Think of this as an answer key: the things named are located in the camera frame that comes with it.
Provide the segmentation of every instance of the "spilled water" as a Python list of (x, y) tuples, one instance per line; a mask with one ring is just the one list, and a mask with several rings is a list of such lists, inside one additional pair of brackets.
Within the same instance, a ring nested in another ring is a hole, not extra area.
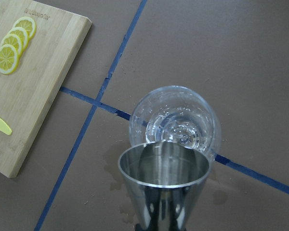
[[(117, 141), (116, 144), (112, 145), (103, 155), (103, 159), (106, 162), (104, 170), (108, 172), (114, 180), (110, 183), (110, 191), (121, 190), (122, 184), (124, 184), (123, 177), (118, 168), (118, 159), (126, 149), (130, 148), (130, 146), (128, 141)], [(118, 211), (122, 214), (122, 221), (124, 223), (133, 224), (135, 210), (128, 194), (126, 193), (126, 198), (118, 198), (118, 200), (122, 201), (118, 208)]]

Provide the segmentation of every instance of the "cup rim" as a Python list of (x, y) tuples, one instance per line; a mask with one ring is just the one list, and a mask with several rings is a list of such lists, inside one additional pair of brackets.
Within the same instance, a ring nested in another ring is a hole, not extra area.
[[(206, 160), (207, 160), (207, 162), (208, 162), (208, 165), (209, 165), (208, 170), (207, 170), (207, 172), (206, 172), (202, 177), (198, 178), (197, 180), (190, 181), (190, 182), (188, 182), (188, 183), (175, 184), (175, 185), (152, 184), (152, 183), (143, 182), (143, 181), (141, 181), (141, 180), (137, 180), (137, 179), (131, 177), (130, 175), (128, 175), (128, 174), (122, 169), (121, 164), (120, 164), (120, 163), (121, 163), (121, 159), (123, 158), (124, 154), (126, 154), (129, 150), (131, 150), (131, 149), (133, 149), (133, 148), (136, 148), (136, 147), (139, 147), (139, 146), (143, 146), (143, 147), (145, 148), (147, 145), (153, 144), (153, 143), (158, 143), (158, 142), (147, 142), (147, 143), (141, 143), (141, 144), (138, 144), (138, 145), (134, 145), (134, 146), (128, 148), (127, 150), (125, 150), (125, 151), (120, 155), (120, 157), (119, 157), (119, 159), (118, 159), (118, 168), (119, 168), (121, 174), (122, 174), (124, 177), (128, 178), (129, 180), (131, 180), (131, 181), (133, 181), (133, 182), (135, 182), (135, 183), (137, 183), (137, 184), (143, 185), (143, 186), (148, 186), (148, 187), (153, 187), (153, 188), (163, 188), (163, 189), (175, 189), (175, 188), (189, 187), (189, 186), (191, 186), (191, 185), (197, 184), (198, 182), (201, 182), (201, 181), (205, 180), (205, 179), (208, 177), (208, 175), (210, 174), (211, 167), (212, 167), (212, 162), (208, 159), (208, 157), (206, 157), (204, 154), (202, 154), (201, 152), (199, 152), (204, 158), (206, 158)], [(193, 150), (193, 151), (196, 151), (195, 149), (192, 149), (192, 148), (183, 146), (183, 145), (181, 145), (181, 144), (179, 144), (179, 143), (176, 143), (176, 144), (178, 144), (178, 145), (180, 145), (180, 146), (182, 146), (182, 147), (184, 147), (184, 148), (186, 148), (186, 149), (191, 149), (191, 150)]]

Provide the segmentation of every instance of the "water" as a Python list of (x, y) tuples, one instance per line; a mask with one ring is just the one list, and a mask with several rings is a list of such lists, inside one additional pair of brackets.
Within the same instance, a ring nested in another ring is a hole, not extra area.
[(135, 209), (131, 202), (123, 203), (120, 205), (119, 211), (121, 214), (124, 214), (124, 218), (122, 219), (124, 223), (133, 224), (134, 223), (134, 215)]
[(151, 116), (145, 137), (147, 142), (178, 142), (186, 147), (205, 151), (209, 146), (207, 134), (210, 134), (210, 129), (208, 118), (200, 113), (181, 107), (172, 111), (161, 108)]

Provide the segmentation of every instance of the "brown floor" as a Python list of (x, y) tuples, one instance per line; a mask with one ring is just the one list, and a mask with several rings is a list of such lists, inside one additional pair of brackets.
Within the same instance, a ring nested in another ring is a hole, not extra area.
[(114, 112), (130, 114), (166, 85), (202, 95), (222, 124), (219, 154), (259, 173), (215, 162), (187, 230), (289, 231), (289, 0), (38, 1), (93, 27), (19, 175), (0, 174), (0, 231), (132, 231), (137, 218), (117, 168), (130, 147), (128, 121)]

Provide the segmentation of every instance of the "floor tile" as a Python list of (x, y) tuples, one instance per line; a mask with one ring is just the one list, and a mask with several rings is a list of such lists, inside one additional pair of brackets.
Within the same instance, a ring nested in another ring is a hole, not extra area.
[(289, 185), (289, 4), (148, 1), (102, 101), (131, 113), (167, 85), (213, 107), (220, 154)]
[(59, 93), (20, 169), (0, 173), (0, 231), (33, 230), (90, 109)]

